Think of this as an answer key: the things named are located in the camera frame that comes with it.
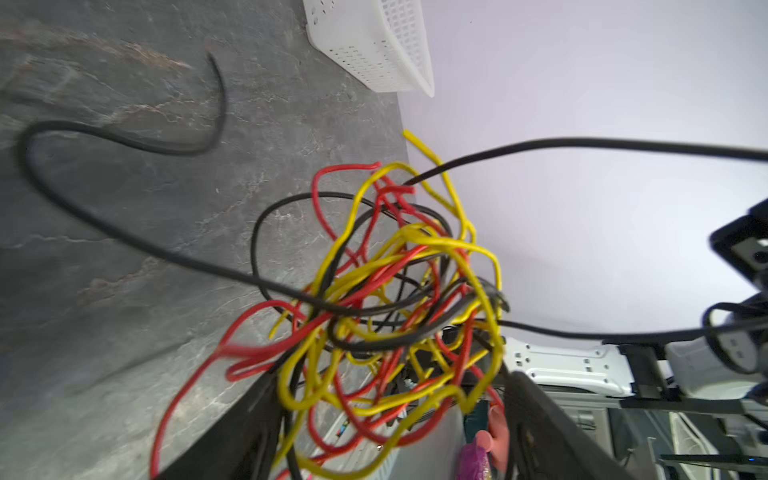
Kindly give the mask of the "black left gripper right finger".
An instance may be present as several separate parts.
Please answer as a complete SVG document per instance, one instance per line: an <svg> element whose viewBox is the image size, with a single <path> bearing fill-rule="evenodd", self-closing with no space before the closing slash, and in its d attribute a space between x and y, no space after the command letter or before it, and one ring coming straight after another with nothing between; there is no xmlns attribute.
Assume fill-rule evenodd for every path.
<svg viewBox="0 0 768 480"><path fill-rule="evenodd" d="M506 479L630 479L632 475L525 374L505 374Z"/></svg>

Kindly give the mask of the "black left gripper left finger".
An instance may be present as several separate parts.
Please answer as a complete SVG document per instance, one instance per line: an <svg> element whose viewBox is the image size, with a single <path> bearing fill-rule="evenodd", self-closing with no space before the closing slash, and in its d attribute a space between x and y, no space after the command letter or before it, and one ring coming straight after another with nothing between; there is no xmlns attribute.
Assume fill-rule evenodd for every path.
<svg viewBox="0 0 768 480"><path fill-rule="evenodd" d="M159 479L267 479L277 451L282 406L277 376L263 374Z"/></svg>

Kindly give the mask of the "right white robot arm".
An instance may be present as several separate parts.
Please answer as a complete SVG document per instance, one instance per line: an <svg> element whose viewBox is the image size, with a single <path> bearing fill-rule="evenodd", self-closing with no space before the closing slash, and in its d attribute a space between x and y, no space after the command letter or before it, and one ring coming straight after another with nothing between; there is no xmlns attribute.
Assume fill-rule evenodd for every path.
<svg viewBox="0 0 768 480"><path fill-rule="evenodd" d="M699 327L510 339L504 479L763 479L767 475L767 206L712 249L756 288Z"/></svg>

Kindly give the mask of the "white plastic basket right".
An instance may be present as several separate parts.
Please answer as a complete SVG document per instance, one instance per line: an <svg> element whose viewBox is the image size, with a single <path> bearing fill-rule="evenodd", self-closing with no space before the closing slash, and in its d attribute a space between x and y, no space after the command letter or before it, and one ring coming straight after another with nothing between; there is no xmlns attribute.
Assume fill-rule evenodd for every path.
<svg viewBox="0 0 768 480"><path fill-rule="evenodd" d="M435 84L422 3L417 0L304 0L310 44L377 93Z"/></svg>

